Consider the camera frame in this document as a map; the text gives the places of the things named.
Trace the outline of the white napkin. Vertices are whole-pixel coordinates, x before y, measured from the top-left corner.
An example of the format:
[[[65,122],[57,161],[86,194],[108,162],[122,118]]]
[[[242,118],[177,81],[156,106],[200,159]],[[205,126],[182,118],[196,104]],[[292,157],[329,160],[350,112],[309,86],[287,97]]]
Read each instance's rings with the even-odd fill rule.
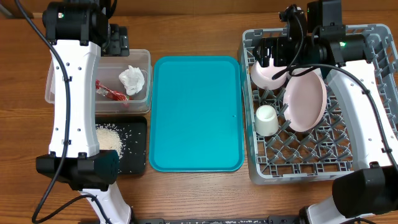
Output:
[[[139,93],[144,84],[145,79],[141,69],[138,67],[128,66],[128,69],[119,74],[119,80],[126,89],[126,93],[129,96]]]

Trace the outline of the large pink plate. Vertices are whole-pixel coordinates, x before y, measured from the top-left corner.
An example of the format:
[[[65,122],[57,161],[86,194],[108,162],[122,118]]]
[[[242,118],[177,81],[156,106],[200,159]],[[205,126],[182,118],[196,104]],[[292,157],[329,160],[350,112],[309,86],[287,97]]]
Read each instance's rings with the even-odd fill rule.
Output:
[[[292,77],[286,86],[283,104],[290,128],[304,132],[315,127],[326,108],[326,85],[319,68],[300,77]]]

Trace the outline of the red snack wrapper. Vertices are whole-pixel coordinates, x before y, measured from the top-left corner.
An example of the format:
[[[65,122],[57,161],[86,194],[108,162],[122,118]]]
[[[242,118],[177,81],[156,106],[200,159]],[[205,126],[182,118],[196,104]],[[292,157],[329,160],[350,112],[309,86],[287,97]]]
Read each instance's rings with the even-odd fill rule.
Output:
[[[123,106],[125,108],[129,108],[129,103],[127,101],[131,99],[130,96],[104,86],[99,80],[95,81],[95,92],[97,95],[106,97],[113,101],[123,101]]]

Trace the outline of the cream cup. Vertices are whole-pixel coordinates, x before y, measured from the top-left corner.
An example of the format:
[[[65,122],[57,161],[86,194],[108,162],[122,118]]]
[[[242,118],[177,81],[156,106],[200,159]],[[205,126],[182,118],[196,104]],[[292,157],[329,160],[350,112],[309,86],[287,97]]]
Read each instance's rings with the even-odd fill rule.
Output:
[[[279,129],[276,110],[269,105],[258,107],[255,114],[255,131],[261,136],[274,135]]]

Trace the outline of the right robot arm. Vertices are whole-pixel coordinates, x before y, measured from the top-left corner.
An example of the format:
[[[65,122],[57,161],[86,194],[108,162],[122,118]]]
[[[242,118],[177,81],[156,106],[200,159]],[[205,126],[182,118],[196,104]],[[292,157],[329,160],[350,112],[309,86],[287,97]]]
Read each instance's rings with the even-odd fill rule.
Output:
[[[301,221],[354,222],[396,210],[397,138],[379,96],[366,38],[268,37],[254,44],[252,54],[252,81],[267,91],[285,87],[279,113],[291,129],[304,132],[320,122],[331,88],[348,130],[354,171],[334,180],[328,199],[304,208]]]

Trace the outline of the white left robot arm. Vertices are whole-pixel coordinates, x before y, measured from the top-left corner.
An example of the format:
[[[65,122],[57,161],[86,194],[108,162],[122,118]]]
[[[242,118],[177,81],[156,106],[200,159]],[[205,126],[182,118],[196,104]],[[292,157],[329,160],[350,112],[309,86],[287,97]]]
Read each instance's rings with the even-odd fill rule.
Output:
[[[37,172],[66,183],[86,198],[101,223],[132,223],[132,208],[116,183],[119,156],[102,150],[95,125],[96,75],[102,56],[128,54],[127,30],[109,22],[114,1],[51,2],[43,13],[52,54],[55,103],[48,153]]]

